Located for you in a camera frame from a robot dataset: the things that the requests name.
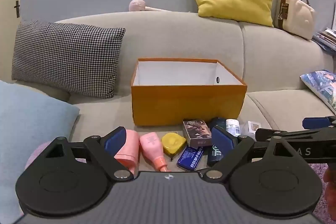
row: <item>metal screw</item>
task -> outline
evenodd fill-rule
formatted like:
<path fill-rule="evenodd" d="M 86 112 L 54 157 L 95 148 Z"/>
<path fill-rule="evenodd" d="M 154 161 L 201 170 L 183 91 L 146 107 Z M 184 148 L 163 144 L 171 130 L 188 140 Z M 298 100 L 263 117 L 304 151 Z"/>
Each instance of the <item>metal screw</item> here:
<path fill-rule="evenodd" d="M 222 172 L 217 170 L 210 170 L 206 173 L 207 177 L 210 179 L 219 179 L 222 177 Z"/>
<path fill-rule="evenodd" d="M 131 173 L 127 170 L 117 170 L 114 172 L 114 176 L 118 179 L 126 179 L 131 175 Z"/>

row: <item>blue box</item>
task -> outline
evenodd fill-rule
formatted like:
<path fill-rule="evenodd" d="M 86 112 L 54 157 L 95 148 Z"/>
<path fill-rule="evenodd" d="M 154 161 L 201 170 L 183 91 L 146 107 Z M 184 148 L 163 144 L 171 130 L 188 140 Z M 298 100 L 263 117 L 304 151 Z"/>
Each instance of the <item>blue box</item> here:
<path fill-rule="evenodd" d="M 200 162 L 204 152 L 204 147 L 197 149 L 186 147 L 177 161 L 176 165 L 187 171 L 195 171 L 198 163 Z"/>

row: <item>patterned pillow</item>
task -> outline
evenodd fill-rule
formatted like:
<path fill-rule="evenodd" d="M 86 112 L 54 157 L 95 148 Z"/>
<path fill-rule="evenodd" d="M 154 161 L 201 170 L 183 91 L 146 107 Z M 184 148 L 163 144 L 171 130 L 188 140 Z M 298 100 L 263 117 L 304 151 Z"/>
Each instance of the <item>patterned pillow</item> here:
<path fill-rule="evenodd" d="M 318 70 L 300 78 L 336 114 L 336 75 L 328 70 Z"/>
<path fill-rule="evenodd" d="M 21 23 L 16 32 L 12 79 L 111 98 L 124 33 L 124 28 Z"/>

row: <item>bottle cap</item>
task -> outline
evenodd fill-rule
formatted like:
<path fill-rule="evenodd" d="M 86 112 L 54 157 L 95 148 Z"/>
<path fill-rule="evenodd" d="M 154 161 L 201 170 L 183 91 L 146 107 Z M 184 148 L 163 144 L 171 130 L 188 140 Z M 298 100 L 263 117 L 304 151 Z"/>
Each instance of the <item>bottle cap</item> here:
<path fill-rule="evenodd" d="M 167 167 L 162 167 L 160 169 L 161 172 L 170 172 Z"/>
<path fill-rule="evenodd" d="M 160 170 L 164 167 L 167 167 L 167 162 L 164 157 L 158 157 L 153 161 L 155 169 Z"/>
<path fill-rule="evenodd" d="M 234 126 L 239 126 L 239 121 L 236 120 L 236 119 L 227 119 L 226 120 L 226 125 L 228 125 L 228 124 L 232 124 Z"/>

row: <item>light blue pillow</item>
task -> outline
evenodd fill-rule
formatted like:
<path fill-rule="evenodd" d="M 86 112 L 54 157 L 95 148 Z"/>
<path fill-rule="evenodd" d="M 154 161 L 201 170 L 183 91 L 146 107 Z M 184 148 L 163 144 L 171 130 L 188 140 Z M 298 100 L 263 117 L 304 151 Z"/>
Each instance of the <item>light blue pillow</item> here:
<path fill-rule="evenodd" d="M 318 70 L 300 77 L 336 115 L 336 75 L 328 70 Z"/>
<path fill-rule="evenodd" d="M 0 81 L 0 223 L 19 218 L 15 183 L 29 156 L 42 143 L 69 138 L 76 106 Z"/>

